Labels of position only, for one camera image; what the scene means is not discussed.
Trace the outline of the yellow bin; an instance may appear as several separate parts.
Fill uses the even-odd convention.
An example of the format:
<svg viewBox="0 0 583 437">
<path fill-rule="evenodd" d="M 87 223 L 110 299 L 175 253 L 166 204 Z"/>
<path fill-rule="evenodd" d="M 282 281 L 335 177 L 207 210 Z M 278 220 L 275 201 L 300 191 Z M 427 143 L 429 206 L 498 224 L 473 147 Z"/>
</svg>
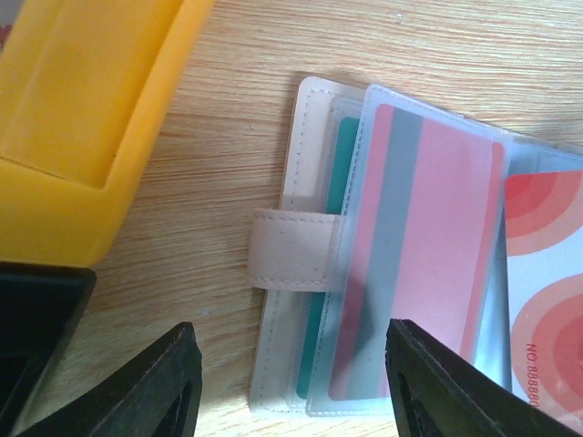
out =
<svg viewBox="0 0 583 437">
<path fill-rule="evenodd" d="M 109 250 L 210 1 L 1 4 L 1 258 Z"/>
</svg>

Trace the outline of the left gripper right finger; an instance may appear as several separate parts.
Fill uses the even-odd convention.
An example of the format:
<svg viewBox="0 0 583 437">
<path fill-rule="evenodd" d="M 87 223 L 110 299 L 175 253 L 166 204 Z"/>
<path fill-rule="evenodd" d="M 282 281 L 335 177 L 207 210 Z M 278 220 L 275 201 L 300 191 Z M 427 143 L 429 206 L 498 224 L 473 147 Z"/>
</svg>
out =
<svg viewBox="0 0 583 437">
<path fill-rule="evenodd" d="M 385 367 L 400 436 L 577 435 L 411 320 L 390 320 Z"/>
</svg>

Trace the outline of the black bin with red cards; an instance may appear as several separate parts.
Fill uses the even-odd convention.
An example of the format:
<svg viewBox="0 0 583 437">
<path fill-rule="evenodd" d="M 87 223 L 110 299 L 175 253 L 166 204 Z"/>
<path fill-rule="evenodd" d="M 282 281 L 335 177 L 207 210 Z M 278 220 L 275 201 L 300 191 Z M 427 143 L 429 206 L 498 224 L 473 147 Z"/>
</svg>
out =
<svg viewBox="0 0 583 437">
<path fill-rule="evenodd" d="M 96 285 L 92 269 L 1 264 L 1 434 L 71 340 Z"/>
</svg>

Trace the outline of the red patterned credit card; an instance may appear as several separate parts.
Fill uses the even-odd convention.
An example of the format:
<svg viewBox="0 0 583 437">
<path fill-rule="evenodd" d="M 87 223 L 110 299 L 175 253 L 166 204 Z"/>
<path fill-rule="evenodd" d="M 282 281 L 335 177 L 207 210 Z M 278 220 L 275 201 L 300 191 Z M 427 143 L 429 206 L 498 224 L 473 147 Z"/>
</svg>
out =
<svg viewBox="0 0 583 437">
<path fill-rule="evenodd" d="M 501 143 L 387 104 L 368 127 L 330 397 L 386 395 L 390 319 L 476 355 L 506 174 Z"/>
<path fill-rule="evenodd" d="M 512 390 L 550 415 L 582 414 L 582 174 L 506 182 Z"/>
</svg>

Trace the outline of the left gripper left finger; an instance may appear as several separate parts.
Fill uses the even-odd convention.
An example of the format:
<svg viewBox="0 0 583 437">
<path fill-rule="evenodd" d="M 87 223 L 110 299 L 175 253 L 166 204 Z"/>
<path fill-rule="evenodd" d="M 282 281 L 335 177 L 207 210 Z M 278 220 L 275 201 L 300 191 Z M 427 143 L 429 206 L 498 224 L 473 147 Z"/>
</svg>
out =
<svg viewBox="0 0 583 437">
<path fill-rule="evenodd" d="M 181 322 L 22 436 L 192 436 L 202 392 L 193 325 Z"/>
</svg>

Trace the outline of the beige card holder wallet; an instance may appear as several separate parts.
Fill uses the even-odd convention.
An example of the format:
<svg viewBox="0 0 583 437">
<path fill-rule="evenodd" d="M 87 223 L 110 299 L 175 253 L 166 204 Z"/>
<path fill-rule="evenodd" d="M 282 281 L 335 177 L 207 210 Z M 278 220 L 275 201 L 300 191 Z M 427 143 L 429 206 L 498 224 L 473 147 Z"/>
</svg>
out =
<svg viewBox="0 0 583 437">
<path fill-rule="evenodd" d="M 581 156 L 384 86 L 362 90 L 311 76 L 302 80 L 296 97 L 281 203 L 252 216 L 247 275 L 252 286 L 266 290 L 251 379 L 253 411 L 318 417 L 392 414 L 387 376 L 386 395 L 380 398 L 335 401 L 329 394 L 356 226 L 350 210 L 361 196 L 368 127 L 381 104 L 468 128 L 504 147 L 500 220 L 486 274 L 476 355 L 469 362 L 500 386 L 510 385 L 502 211 L 506 180 L 578 171 Z"/>
</svg>

